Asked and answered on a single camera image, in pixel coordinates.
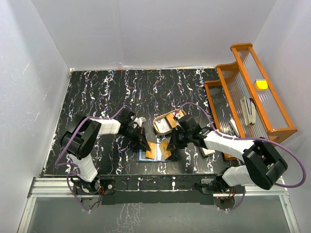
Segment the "blue leather card holder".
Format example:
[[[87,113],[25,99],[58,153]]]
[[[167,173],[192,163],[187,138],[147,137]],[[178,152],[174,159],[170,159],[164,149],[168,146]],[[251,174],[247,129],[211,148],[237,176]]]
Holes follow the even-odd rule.
[[[168,159],[165,159],[159,150],[156,150],[155,153],[152,154],[150,154],[150,151],[139,150],[137,155],[137,162],[168,162]]]

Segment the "beige oval card tray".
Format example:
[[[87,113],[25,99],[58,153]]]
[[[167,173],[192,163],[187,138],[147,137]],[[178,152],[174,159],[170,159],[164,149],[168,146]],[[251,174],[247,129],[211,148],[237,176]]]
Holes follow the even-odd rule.
[[[154,130],[158,135],[168,135],[172,132],[172,129],[177,126],[177,122],[174,119],[175,114],[177,117],[183,117],[186,113],[183,110],[172,110],[163,115],[157,116],[153,120]]]

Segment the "orange gold credit card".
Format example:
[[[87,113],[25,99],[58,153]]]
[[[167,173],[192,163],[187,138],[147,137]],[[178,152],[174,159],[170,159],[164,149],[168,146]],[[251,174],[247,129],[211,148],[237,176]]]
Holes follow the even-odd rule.
[[[147,150],[146,151],[146,158],[147,159],[156,159],[156,155],[157,155],[157,152],[156,152],[156,143],[153,143],[153,142],[148,142],[148,145],[150,147],[150,150]]]

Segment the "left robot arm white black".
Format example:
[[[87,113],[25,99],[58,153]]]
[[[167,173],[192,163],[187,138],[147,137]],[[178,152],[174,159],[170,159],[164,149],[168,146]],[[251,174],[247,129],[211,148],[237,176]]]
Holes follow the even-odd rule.
[[[94,194],[100,189],[96,179],[98,171],[91,158],[91,152],[99,136],[122,135],[128,138],[136,150],[151,151],[145,135],[144,117],[137,117],[128,106],[121,107],[112,117],[76,116],[61,138],[62,151],[55,166],[64,166],[63,156],[71,157],[71,166],[77,168],[77,176],[84,181],[84,189]]]

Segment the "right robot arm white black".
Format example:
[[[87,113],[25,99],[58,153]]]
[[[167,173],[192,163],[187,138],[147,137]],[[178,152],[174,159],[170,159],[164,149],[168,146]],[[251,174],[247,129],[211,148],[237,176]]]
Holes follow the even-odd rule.
[[[270,142],[235,140],[229,135],[201,127],[190,115],[173,117],[177,126],[172,129],[167,150],[181,150],[189,143],[197,147],[231,155],[243,162],[242,166],[224,168],[204,187],[215,192],[229,192],[237,185],[257,185],[269,190],[287,170],[288,165]]]

